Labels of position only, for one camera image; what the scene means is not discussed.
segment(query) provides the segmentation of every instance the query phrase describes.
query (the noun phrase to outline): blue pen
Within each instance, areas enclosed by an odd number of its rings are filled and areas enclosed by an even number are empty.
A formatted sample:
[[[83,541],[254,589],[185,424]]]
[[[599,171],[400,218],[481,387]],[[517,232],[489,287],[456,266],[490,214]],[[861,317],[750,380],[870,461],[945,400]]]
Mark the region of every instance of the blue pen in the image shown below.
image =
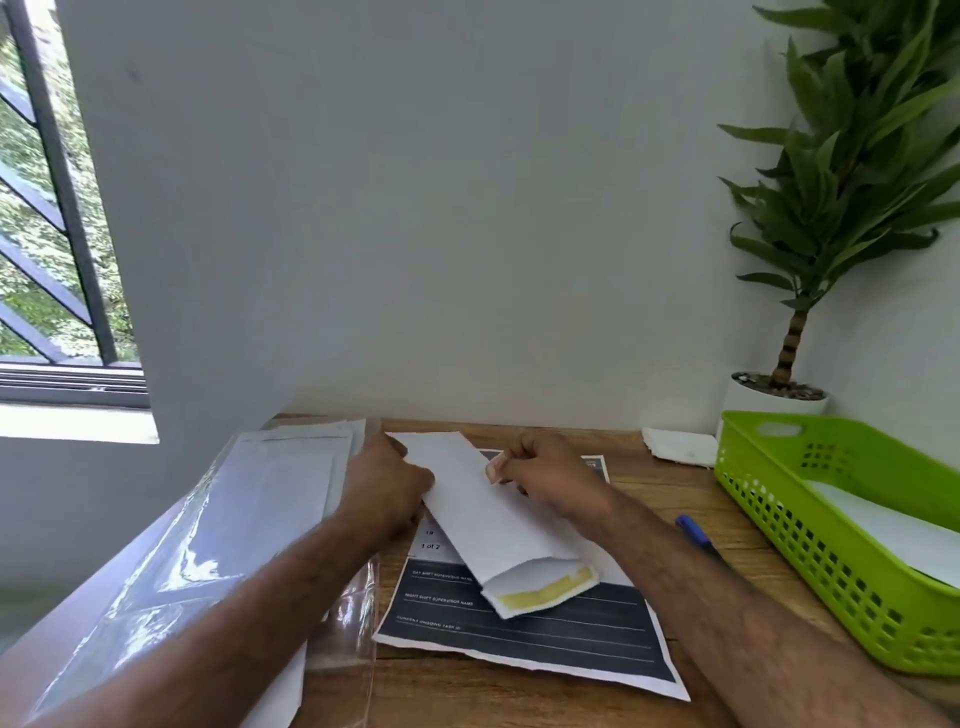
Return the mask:
[[[710,556],[714,556],[720,559],[720,563],[725,566],[729,566],[726,561],[724,561],[723,556],[720,555],[720,551],[716,549],[716,546],[713,545],[713,542],[710,540],[709,536],[704,533],[704,529],[701,528],[696,521],[691,519],[689,516],[679,516],[674,523],[677,525],[680,530],[686,535],[686,538],[690,540],[692,544],[700,548],[702,551],[708,553]]]

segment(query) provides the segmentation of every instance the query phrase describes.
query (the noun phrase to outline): window frame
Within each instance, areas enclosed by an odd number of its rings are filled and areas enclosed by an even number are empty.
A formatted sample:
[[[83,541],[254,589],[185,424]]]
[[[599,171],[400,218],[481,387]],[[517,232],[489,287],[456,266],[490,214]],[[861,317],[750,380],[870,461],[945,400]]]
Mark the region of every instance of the window frame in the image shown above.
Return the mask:
[[[120,361],[117,356],[26,0],[0,0],[0,13],[6,15],[7,29],[17,48],[27,87],[24,93],[0,79],[0,104],[6,103],[36,130],[56,202],[48,200],[39,188],[21,179],[2,161],[0,184],[4,184],[66,238],[83,299],[32,260],[2,230],[0,257],[90,328],[99,352],[99,357],[94,358],[70,356],[0,301],[0,324],[9,328],[38,354],[0,354],[0,400],[149,408],[150,401],[139,362]]]

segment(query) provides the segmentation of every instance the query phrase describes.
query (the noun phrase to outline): plant stem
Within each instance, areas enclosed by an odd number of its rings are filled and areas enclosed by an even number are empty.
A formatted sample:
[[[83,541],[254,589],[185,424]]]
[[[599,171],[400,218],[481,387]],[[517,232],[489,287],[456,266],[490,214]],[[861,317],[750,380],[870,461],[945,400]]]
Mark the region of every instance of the plant stem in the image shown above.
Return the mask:
[[[790,319],[790,328],[783,337],[783,348],[780,349],[777,369],[770,377],[770,385],[775,389],[784,389],[790,384],[793,363],[797,360],[797,347],[800,346],[800,337],[804,335],[806,313],[806,311],[797,311]]]

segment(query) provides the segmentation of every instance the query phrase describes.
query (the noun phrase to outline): hand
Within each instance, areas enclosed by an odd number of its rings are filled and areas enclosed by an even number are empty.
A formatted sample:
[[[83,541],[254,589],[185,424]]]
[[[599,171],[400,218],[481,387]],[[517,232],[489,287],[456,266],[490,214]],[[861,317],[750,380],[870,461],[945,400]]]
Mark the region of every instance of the hand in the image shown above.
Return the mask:
[[[433,474],[406,462],[407,448],[390,435],[367,435],[363,448],[347,465],[344,496],[337,515],[372,528],[377,539],[389,539],[417,513]]]
[[[613,512],[616,491],[563,435],[528,429],[487,466],[491,483],[515,481],[533,500],[573,523],[584,536]]]

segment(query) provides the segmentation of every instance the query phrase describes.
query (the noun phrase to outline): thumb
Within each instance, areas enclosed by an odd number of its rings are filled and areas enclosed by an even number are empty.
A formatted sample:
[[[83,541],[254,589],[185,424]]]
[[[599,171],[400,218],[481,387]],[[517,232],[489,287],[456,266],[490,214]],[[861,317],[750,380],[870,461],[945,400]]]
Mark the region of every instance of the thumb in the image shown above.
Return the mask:
[[[521,460],[510,456],[505,457],[496,468],[497,478],[492,482],[503,483],[508,480],[513,480],[513,482],[523,485],[523,481],[526,479],[525,475],[530,472],[530,466],[532,465],[532,460]]]

